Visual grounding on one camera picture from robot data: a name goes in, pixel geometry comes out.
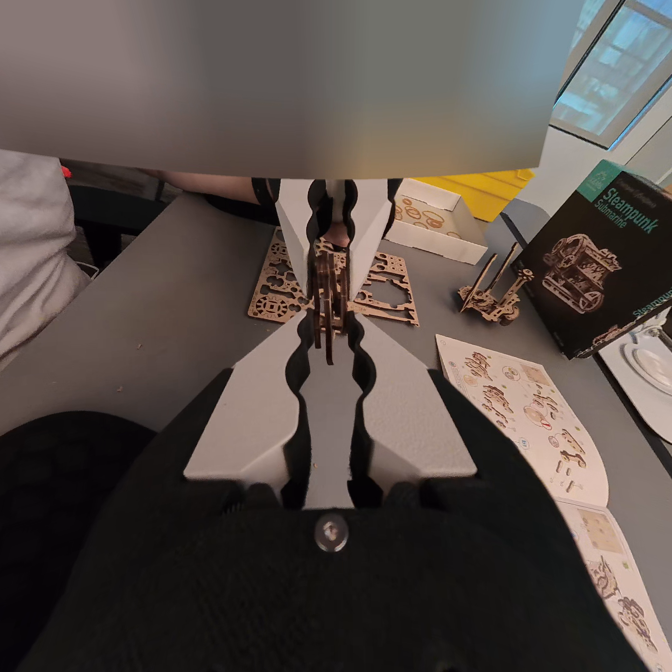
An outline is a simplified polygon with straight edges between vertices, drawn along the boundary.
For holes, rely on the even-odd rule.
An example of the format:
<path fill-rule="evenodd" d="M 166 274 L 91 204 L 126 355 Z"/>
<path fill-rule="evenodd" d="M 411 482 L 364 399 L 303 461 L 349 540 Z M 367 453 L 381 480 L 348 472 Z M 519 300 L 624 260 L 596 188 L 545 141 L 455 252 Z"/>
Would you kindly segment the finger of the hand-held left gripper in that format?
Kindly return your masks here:
<path fill-rule="evenodd" d="M 326 195 L 325 180 L 281 179 L 275 203 L 293 273 L 306 296 L 313 290 L 317 212 Z"/>
<path fill-rule="evenodd" d="M 343 197 L 342 219 L 348 230 L 348 297 L 362 287 L 384 231 L 392 216 L 389 181 L 336 180 L 336 194 Z"/>

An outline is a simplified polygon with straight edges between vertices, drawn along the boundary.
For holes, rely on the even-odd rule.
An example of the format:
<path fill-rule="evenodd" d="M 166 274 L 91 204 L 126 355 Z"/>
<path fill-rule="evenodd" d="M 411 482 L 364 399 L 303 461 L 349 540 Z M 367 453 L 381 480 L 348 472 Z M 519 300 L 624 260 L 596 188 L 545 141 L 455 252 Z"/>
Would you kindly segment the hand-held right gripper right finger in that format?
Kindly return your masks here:
<path fill-rule="evenodd" d="M 435 371 L 355 313 L 349 313 L 349 347 L 361 389 L 349 457 L 354 506 L 380 506 L 397 483 L 475 475 Z"/>

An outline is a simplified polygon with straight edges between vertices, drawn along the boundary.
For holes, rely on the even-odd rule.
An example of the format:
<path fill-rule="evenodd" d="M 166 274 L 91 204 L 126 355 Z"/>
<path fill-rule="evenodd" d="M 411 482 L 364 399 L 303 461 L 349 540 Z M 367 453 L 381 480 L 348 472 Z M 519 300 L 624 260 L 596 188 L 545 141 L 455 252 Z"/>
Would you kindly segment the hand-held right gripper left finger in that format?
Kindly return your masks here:
<path fill-rule="evenodd" d="M 295 315 L 232 368 L 183 475 L 269 485 L 285 507 L 307 497 L 311 439 L 300 390 L 310 375 L 314 312 Z"/>

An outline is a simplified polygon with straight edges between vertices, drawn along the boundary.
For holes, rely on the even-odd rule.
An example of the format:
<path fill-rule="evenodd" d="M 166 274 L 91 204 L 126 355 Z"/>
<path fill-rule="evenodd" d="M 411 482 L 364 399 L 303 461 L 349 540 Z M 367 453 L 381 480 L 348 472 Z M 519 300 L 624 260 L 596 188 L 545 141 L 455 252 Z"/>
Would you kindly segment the small wooden gear assembly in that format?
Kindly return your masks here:
<path fill-rule="evenodd" d="M 349 250 L 334 251 L 318 238 L 308 256 L 308 295 L 313 301 L 313 337 L 333 365 L 334 334 L 348 331 Z"/>

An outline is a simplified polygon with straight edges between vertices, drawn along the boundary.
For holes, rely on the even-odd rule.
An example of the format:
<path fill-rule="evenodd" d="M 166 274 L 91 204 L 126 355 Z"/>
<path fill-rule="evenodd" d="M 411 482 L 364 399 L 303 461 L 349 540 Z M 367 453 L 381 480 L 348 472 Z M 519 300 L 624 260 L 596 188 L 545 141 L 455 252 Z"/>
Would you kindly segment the person's left forearm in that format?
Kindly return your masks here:
<path fill-rule="evenodd" d="M 249 177 L 170 172 L 154 169 L 140 169 L 140 171 L 182 191 L 219 196 L 250 204 L 259 204 L 253 189 L 252 180 Z"/>

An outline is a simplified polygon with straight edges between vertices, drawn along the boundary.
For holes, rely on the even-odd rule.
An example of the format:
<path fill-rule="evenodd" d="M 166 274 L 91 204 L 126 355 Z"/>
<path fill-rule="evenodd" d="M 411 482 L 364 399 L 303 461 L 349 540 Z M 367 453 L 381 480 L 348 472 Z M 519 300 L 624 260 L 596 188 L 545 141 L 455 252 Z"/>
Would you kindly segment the partly built wooden model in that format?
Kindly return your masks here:
<path fill-rule="evenodd" d="M 518 292 L 524 284 L 533 280 L 532 271 L 526 268 L 519 270 L 517 272 L 516 281 L 513 282 L 511 287 L 501 298 L 494 296 L 492 290 L 500 280 L 518 247 L 519 243 L 513 244 L 499 270 L 486 288 L 481 288 L 481 283 L 497 258 L 496 253 L 493 254 L 483 266 L 483 269 L 473 285 L 463 286 L 457 290 L 457 296 L 462 301 L 460 308 L 461 313 L 467 309 L 473 309 L 477 311 L 483 319 L 492 323 L 499 323 L 501 326 L 507 326 L 516 320 L 519 316 L 519 308 L 517 307 L 517 304 L 519 303 Z"/>

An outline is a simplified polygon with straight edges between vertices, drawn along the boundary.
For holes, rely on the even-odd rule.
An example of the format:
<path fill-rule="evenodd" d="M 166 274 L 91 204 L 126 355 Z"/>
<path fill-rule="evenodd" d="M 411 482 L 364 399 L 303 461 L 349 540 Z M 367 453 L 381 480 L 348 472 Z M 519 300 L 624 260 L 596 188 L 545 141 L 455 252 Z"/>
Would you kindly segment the black model kit box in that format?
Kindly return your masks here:
<path fill-rule="evenodd" d="M 560 352 L 590 357 L 671 306 L 671 195 L 602 160 L 513 264 Z"/>

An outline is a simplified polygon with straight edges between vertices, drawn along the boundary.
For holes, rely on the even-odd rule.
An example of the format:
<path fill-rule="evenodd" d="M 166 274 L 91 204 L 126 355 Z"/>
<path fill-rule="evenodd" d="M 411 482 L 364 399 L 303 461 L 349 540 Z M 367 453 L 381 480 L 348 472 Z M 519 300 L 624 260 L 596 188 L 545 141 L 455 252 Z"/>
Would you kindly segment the pile of rubber bands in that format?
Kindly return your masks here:
<path fill-rule="evenodd" d="M 395 197 L 394 218 L 402 223 L 462 239 L 451 211 L 437 208 L 413 197 L 403 195 Z"/>

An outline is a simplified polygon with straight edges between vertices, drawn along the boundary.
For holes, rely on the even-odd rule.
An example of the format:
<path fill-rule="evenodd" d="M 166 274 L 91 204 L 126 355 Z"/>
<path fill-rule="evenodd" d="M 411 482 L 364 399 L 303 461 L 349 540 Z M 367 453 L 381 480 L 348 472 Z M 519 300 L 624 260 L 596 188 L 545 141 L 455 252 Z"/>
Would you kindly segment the white cardboard tray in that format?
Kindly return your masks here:
<path fill-rule="evenodd" d="M 459 194 L 405 178 L 399 186 L 398 195 L 413 197 L 437 208 L 451 211 L 462 239 L 394 220 L 390 231 L 385 235 L 387 240 L 466 264 L 475 265 L 479 262 L 487 250 L 487 243 L 483 231 Z"/>

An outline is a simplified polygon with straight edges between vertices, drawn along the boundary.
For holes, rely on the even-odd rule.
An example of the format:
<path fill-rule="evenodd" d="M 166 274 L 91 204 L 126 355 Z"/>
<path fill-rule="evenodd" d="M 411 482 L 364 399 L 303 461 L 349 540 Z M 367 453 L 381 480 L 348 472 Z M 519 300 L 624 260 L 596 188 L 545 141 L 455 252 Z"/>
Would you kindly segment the yellow plastic bin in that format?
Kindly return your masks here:
<path fill-rule="evenodd" d="M 416 180 L 459 194 L 475 218 L 491 223 L 534 177 L 531 169 L 515 169 Z"/>

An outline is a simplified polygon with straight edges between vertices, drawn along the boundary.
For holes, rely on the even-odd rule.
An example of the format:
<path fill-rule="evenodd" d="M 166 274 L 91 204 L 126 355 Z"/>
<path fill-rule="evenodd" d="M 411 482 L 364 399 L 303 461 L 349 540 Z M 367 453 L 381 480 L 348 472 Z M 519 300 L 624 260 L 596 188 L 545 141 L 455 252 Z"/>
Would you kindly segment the laser-cut wooden sheet with gear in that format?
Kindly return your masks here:
<path fill-rule="evenodd" d="M 284 236 L 277 226 L 248 307 L 248 316 L 286 323 L 297 313 L 312 307 L 313 301 L 306 298 L 293 273 Z"/>

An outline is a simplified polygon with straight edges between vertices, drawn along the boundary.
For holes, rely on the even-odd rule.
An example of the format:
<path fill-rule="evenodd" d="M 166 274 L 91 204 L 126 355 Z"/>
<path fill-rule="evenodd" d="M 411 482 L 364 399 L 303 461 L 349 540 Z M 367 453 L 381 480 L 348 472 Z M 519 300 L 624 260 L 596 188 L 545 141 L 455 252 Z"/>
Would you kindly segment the open instruction booklet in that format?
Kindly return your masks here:
<path fill-rule="evenodd" d="M 610 511 L 600 453 L 542 365 L 435 336 L 445 377 L 533 467 L 568 525 L 597 593 L 650 671 L 671 650 L 628 543 Z"/>

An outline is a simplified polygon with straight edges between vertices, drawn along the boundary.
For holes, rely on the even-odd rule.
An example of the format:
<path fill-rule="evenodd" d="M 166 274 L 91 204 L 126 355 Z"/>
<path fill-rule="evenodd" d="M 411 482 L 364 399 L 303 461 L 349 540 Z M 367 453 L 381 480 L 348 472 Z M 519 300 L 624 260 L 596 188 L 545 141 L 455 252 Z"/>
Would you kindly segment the white round device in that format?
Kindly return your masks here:
<path fill-rule="evenodd" d="M 671 338 L 662 324 L 642 324 L 599 357 L 644 423 L 671 444 Z"/>

